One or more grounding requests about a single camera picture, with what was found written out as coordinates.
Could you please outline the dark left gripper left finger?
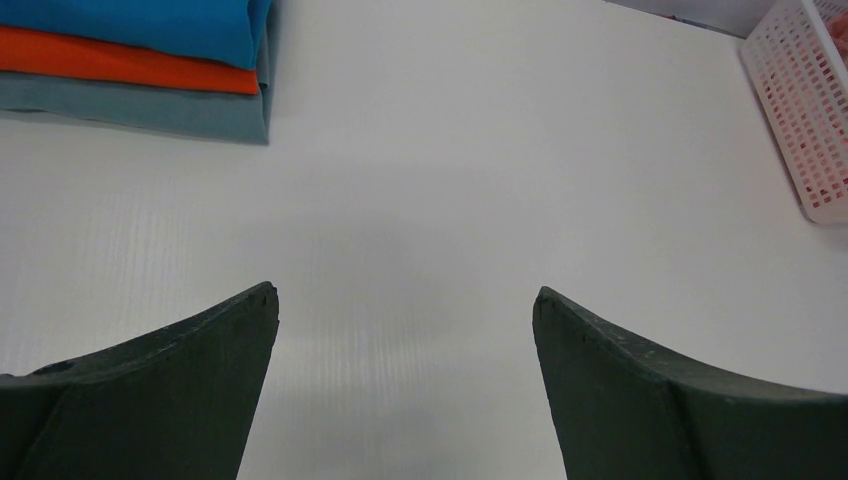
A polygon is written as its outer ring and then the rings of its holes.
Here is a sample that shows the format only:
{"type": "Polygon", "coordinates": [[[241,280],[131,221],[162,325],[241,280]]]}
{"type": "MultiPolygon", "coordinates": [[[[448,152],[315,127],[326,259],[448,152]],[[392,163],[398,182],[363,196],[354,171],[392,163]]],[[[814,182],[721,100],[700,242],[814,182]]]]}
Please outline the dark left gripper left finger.
{"type": "Polygon", "coordinates": [[[1,378],[5,479],[234,479],[279,327],[269,282],[115,346],[1,378]]]}

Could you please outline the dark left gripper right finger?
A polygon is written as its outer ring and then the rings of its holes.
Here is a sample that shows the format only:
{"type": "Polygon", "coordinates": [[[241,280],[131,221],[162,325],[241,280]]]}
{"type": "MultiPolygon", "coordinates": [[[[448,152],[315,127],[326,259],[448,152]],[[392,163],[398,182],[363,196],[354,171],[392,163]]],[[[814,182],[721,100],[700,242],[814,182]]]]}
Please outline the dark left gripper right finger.
{"type": "Polygon", "coordinates": [[[553,289],[532,328],[571,479],[843,479],[847,399],[723,370],[553,289]]]}

